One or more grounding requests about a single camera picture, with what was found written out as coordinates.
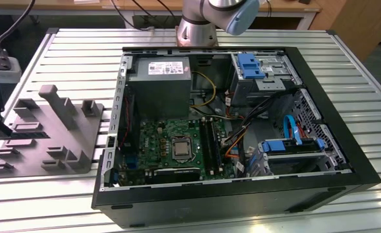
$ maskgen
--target blue connector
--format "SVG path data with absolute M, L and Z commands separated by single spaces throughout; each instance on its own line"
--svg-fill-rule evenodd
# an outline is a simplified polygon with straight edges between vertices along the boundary
M 128 169 L 137 168 L 137 157 L 135 155 L 125 155 L 125 165 Z
M 318 138 L 315 140 L 315 142 L 317 142 L 317 145 L 318 145 L 319 149 L 323 150 L 325 149 L 325 145 L 326 145 L 325 141 L 321 138 Z
M 263 142 L 262 143 L 262 150 L 263 150 L 263 152 L 285 151 L 286 148 L 283 146 L 283 142 L 281 140 L 278 140 L 278 141 Z
M 260 70 L 259 61 L 254 54 L 239 53 L 236 57 L 243 79 L 263 79 L 266 74 Z

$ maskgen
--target metal workbench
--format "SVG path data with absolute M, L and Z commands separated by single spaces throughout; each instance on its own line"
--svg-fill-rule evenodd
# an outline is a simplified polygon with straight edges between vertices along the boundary
M 5 106 L 10 123 L 16 99 L 37 96 L 54 84 L 73 103 L 95 99 L 105 106 L 96 145 L 105 144 L 113 83 L 121 48 L 175 46 L 173 30 L 60 29 L 46 34 Z M 218 31 L 219 45 L 295 46 L 327 92 L 371 165 L 381 176 L 381 86 L 335 35 L 325 31 L 247 31 L 232 37 Z M 96 148 L 95 160 L 103 148 Z M 0 232 L 113 232 L 121 229 L 91 209 L 97 163 L 84 175 L 0 180 Z M 350 194 L 310 213 L 259 216 L 161 226 L 148 232 L 347 232 L 381 231 L 381 184 Z

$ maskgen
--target power supply label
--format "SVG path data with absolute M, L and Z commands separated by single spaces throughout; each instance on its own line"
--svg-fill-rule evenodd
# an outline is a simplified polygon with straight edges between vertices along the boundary
M 151 62 L 148 74 L 183 74 L 183 62 Z

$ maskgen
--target black cable cord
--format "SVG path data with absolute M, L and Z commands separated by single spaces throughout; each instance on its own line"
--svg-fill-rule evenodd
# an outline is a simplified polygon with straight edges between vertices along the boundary
M 136 0 L 131 0 L 133 2 L 133 4 L 136 4 L 136 6 L 141 9 L 141 11 L 149 16 L 149 18 L 153 19 L 153 21 L 157 22 L 157 24 L 160 24 L 160 27 L 163 28 L 163 23 L 156 19 L 156 16 L 153 16 L 151 13 L 148 13 L 148 11 L 143 8 L 143 6 L 140 6 L 140 4 L 137 3 Z
M 169 8 L 164 5 L 164 3 L 160 0 L 156 0 L 156 1 L 164 6 L 164 8 L 167 9 L 167 11 L 169 12 L 171 16 L 172 16 L 172 19 L 175 20 L 176 26 L 179 26 L 177 20 L 175 18 L 175 15 L 172 14 Z
M 14 31 L 14 29 L 18 27 L 22 19 L 28 16 L 32 7 L 34 5 L 36 0 L 30 0 L 30 3 L 25 9 L 25 11 L 22 12 L 22 15 L 20 16 L 20 18 L 16 20 L 16 22 L 13 23 L 13 25 L 10 26 L 10 28 L 0 35 L 0 44 L 2 42 L 2 40 L 12 34 L 12 32 Z
M 272 12 L 272 8 L 271 8 L 271 3 L 268 0 L 267 1 L 267 4 L 268 4 L 268 12 L 267 12 L 267 17 L 271 17 L 271 12 Z
M 147 29 L 136 28 L 136 27 L 132 25 L 132 23 L 129 23 L 129 22 L 127 21 L 127 19 L 124 18 L 124 16 L 121 15 L 121 13 L 120 13 L 120 11 L 119 11 L 117 6 L 116 6 L 115 3 L 113 3 L 113 0 L 109 0 L 109 1 L 111 1 L 112 6 L 113 6 L 113 9 L 116 10 L 116 12 L 117 12 L 119 16 L 121 17 L 121 19 L 124 20 L 124 22 L 125 22 L 133 29 L 140 30 L 140 31 L 147 31 Z
M 224 142 L 230 141 L 234 137 L 238 137 L 247 128 L 248 124 L 251 123 L 252 119 L 262 113 L 264 113 L 268 110 L 270 105 L 272 104 L 274 100 L 285 95 L 293 94 L 298 91 L 298 88 L 291 88 L 281 92 L 275 92 L 272 95 L 270 95 L 262 102 L 258 104 L 250 113 L 246 115 L 244 119 L 242 120 L 240 127 L 238 128 L 238 131 L 227 137 Z

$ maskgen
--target wire bundle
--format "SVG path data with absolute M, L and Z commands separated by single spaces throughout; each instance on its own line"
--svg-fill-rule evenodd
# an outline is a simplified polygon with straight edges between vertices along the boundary
M 293 94 L 298 91 L 298 88 L 291 88 L 291 89 L 287 89 L 285 91 L 281 91 L 281 92 L 275 92 L 272 95 L 270 95 L 252 109 L 251 111 L 248 112 L 248 114 L 246 115 L 246 117 L 243 118 L 242 120 L 242 123 L 240 123 L 240 126 L 239 128 L 236 129 L 235 133 L 231 134 L 231 136 L 228 136 L 226 139 L 224 139 L 224 142 L 228 142 L 232 138 L 238 137 L 232 143 L 232 145 L 230 146 L 224 156 L 226 157 L 232 157 L 232 155 L 230 155 L 230 152 L 232 150 L 232 147 L 235 145 L 238 145 L 238 143 L 240 142 L 242 138 L 243 138 L 243 135 L 246 134 L 246 131 L 247 131 L 247 127 L 251 123 L 251 121 L 254 120 L 254 118 L 260 115 L 262 113 L 264 113 L 270 107 L 270 105 L 272 104 L 274 100 L 276 98 L 279 98 L 281 96 L 285 96 L 285 95 L 289 95 L 289 94 Z

